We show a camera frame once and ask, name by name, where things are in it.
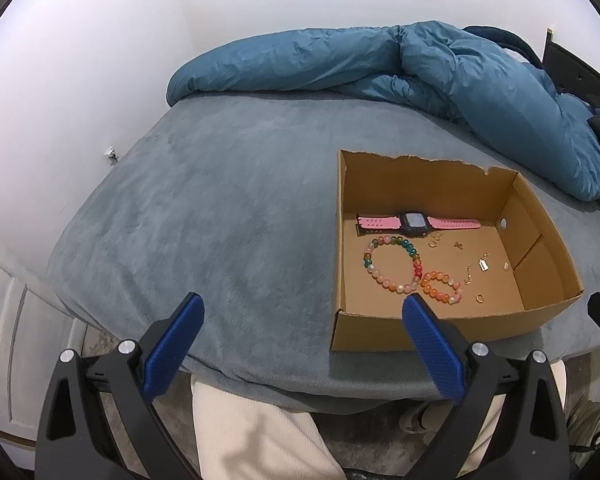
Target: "multicolored beaded bracelet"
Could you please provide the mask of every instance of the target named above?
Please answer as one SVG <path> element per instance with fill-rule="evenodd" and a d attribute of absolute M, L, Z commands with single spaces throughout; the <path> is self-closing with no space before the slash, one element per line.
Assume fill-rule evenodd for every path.
<path fill-rule="evenodd" d="M 454 290 L 454 294 L 449 295 L 440 292 L 431 286 L 430 282 L 433 280 L 438 280 L 439 282 L 445 283 L 445 285 L 449 285 Z M 428 294 L 430 297 L 434 298 L 435 300 L 442 301 L 443 303 L 454 304 L 460 303 L 460 300 L 462 300 L 462 288 L 460 288 L 460 281 L 450 278 L 449 275 L 445 274 L 444 272 L 436 272 L 435 270 L 433 272 L 425 272 L 420 282 L 420 286 L 425 294 Z"/>
<path fill-rule="evenodd" d="M 374 249 L 381 245 L 398 245 L 403 247 L 409 253 L 409 256 L 413 260 L 413 279 L 411 280 L 411 283 L 407 283 L 406 285 L 396 284 L 388 277 L 383 276 L 382 273 L 376 269 L 376 266 L 371 261 L 371 253 Z M 397 294 L 411 294 L 412 292 L 415 292 L 416 288 L 418 287 L 418 283 L 422 278 L 422 263 L 420 262 L 420 255 L 413 244 L 401 236 L 381 236 L 371 240 L 371 243 L 365 251 L 364 262 L 366 272 L 371 274 L 371 277 L 375 279 L 376 282 L 380 283 L 382 286 L 384 286 L 384 288 L 387 288 L 391 292 L 396 292 Z"/>

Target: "smartwatch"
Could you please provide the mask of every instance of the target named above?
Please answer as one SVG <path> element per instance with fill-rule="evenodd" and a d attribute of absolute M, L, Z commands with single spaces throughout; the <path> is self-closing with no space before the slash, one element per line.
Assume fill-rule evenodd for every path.
<path fill-rule="evenodd" d="M 398 216 L 360 216 L 358 227 L 362 234 L 401 233 L 407 236 L 424 236 L 433 230 L 477 229 L 480 222 L 473 219 L 433 218 L 417 211 L 407 211 Z"/>

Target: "cardboard box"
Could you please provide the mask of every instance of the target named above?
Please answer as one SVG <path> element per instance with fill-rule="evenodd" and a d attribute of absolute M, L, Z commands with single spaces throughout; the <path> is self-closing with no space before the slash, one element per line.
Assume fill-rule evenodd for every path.
<path fill-rule="evenodd" d="M 473 230 L 438 231 L 442 238 L 435 248 L 428 245 L 430 234 L 410 238 L 424 272 L 441 270 L 464 281 L 472 266 L 472 280 L 462 284 L 460 303 L 445 304 L 422 294 L 433 312 L 453 322 L 468 341 L 531 332 L 583 293 L 563 240 L 517 171 L 485 171 L 464 162 L 416 156 L 340 152 L 332 350 L 413 349 L 400 318 L 405 295 L 382 288 L 363 265 L 365 248 L 378 236 L 361 236 L 356 230 L 356 214 L 395 216 L 407 210 L 436 218 L 474 218 L 482 224 Z M 478 264 L 483 254 L 488 254 L 489 266 L 484 271 Z M 413 277 L 409 255 L 395 246 L 377 248 L 373 261 L 397 283 L 409 283 Z M 448 286 L 437 288 L 446 292 Z M 477 302 L 478 294 L 483 303 Z"/>

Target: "gray bedspread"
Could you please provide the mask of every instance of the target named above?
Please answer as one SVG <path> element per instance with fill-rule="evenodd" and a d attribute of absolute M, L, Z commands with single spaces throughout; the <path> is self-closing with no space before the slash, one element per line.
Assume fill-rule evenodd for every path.
<path fill-rule="evenodd" d="M 338 149 L 520 168 L 472 134 L 388 103 L 325 93 L 205 94 L 177 103 L 76 213 L 48 278 L 78 316 L 138 338 L 190 290 L 206 306 L 184 361 L 200 380 L 299 410 L 350 413 L 437 396 L 414 352 L 329 352 Z M 584 297 L 493 343 L 552 360 L 600 346 L 600 211 L 521 170 L 566 241 Z"/>

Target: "black headboard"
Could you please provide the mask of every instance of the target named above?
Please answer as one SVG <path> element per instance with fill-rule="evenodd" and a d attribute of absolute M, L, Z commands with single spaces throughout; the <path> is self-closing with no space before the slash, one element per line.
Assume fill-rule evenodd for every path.
<path fill-rule="evenodd" d="M 600 97 L 600 73 L 564 47 L 553 42 L 547 31 L 544 44 L 544 68 L 558 89 L 587 101 L 587 95 Z"/>

